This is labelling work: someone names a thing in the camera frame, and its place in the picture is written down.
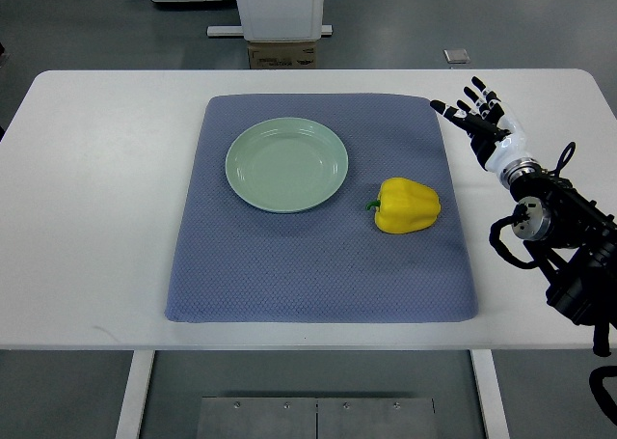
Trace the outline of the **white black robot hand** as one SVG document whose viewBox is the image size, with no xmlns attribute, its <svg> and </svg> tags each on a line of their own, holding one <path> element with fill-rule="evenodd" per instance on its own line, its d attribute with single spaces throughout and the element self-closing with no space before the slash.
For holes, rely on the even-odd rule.
<svg viewBox="0 0 617 439">
<path fill-rule="evenodd" d="M 458 100 L 455 106 L 431 100 L 431 108 L 470 138 L 470 147 L 479 165 L 500 175 L 513 161 L 528 157 L 523 128 L 508 106 L 480 78 L 473 76 L 472 88 L 464 94 L 470 103 Z"/>
</svg>

